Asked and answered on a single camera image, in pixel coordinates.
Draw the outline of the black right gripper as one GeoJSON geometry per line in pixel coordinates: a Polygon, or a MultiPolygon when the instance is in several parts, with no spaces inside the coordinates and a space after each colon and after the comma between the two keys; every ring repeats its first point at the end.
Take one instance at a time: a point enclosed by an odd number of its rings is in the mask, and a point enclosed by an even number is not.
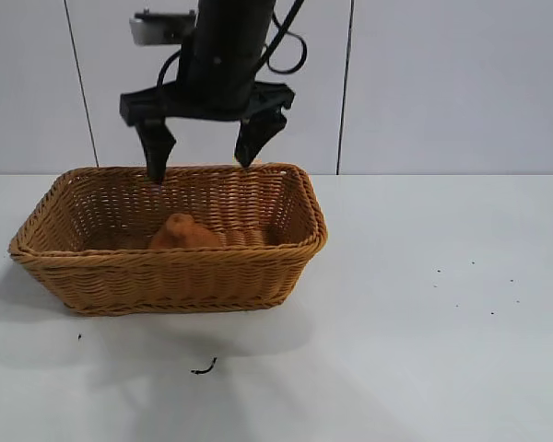
{"type": "Polygon", "coordinates": [[[240,121],[234,156],[249,168],[265,145],[285,129],[295,92],[284,83],[262,82],[257,73],[268,65],[266,43],[250,53],[197,52],[184,44],[161,66],[153,87],[123,93],[119,111],[135,127],[146,159],[147,176],[165,178],[176,139],[165,120],[240,121]]]}

